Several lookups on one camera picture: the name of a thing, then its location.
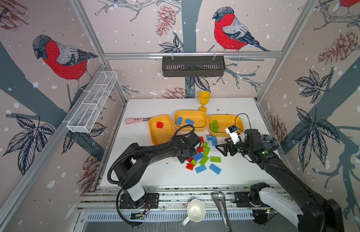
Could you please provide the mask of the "blue lego brick upturned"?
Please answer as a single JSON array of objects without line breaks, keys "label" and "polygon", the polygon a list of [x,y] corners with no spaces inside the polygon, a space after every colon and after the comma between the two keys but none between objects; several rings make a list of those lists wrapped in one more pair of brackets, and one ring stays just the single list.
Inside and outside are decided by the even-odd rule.
[{"label": "blue lego brick upturned", "polygon": [[182,118],[182,117],[178,117],[176,124],[177,124],[178,126],[180,126],[180,125],[182,124],[182,121],[183,121],[183,118]]}]

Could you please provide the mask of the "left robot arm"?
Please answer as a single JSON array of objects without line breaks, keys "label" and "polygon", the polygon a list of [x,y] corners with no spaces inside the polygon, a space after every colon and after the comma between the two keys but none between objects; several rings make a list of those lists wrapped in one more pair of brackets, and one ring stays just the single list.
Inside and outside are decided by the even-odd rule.
[{"label": "left robot arm", "polygon": [[140,184],[147,167],[167,158],[177,158],[184,163],[197,154],[200,146],[201,140],[190,124],[177,129],[169,142],[154,146],[133,143],[110,166],[107,180],[129,195],[133,208],[140,208],[148,202],[147,193]]}]

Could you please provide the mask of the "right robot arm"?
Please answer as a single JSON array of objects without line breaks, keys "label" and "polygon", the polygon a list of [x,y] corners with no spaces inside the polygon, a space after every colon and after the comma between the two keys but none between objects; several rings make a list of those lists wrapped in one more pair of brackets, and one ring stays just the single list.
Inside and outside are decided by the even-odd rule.
[{"label": "right robot arm", "polygon": [[250,186],[248,194],[252,206],[268,205],[284,216],[300,232],[343,232],[344,222],[340,205],[333,199],[325,199],[295,174],[271,150],[263,147],[257,129],[238,128],[235,124],[225,129],[229,138],[216,149],[224,156],[240,153],[248,161],[258,165],[273,177],[290,195],[287,199],[269,184],[259,182]]}]

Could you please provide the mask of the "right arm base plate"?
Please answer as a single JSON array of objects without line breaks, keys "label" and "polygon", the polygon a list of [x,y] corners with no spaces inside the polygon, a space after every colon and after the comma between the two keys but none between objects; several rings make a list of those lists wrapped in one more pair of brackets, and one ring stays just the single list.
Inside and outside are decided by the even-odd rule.
[{"label": "right arm base plate", "polygon": [[235,192],[234,197],[235,197],[234,203],[238,208],[255,207],[250,203],[249,192],[247,191]]}]

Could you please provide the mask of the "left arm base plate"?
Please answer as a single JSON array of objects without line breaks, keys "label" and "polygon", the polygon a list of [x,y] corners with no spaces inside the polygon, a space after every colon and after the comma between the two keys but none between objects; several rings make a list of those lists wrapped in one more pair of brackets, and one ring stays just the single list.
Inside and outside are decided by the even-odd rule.
[{"label": "left arm base plate", "polygon": [[157,209],[159,204],[158,193],[146,193],[138,201],[133,201],[128,193],[121,195],[119,209]]}]

